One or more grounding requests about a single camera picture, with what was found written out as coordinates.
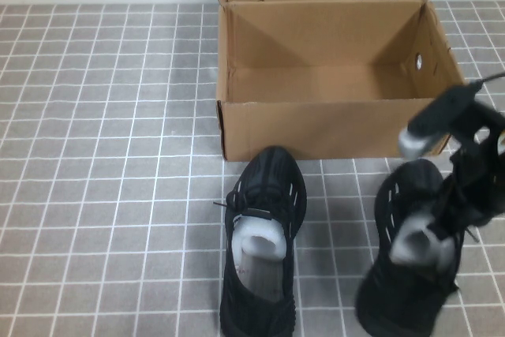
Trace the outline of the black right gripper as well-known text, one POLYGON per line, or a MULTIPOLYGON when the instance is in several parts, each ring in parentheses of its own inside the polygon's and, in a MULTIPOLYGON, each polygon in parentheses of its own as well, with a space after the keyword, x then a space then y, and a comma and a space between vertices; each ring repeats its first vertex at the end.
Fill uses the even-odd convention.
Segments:
POLYGON ((451 157, 451 196, 455 203, 473 203, 472 156, 496 158, 486 167, 477 190, 479 216, 474 224, 485 226, 504 213, 504 116, 488 105, 472 100, 451 122, 449 132, 459 142, 461 150, 451 157), (482 142, 476 142, 475 135, 481 129, 487 129, 488 136, 482 142))

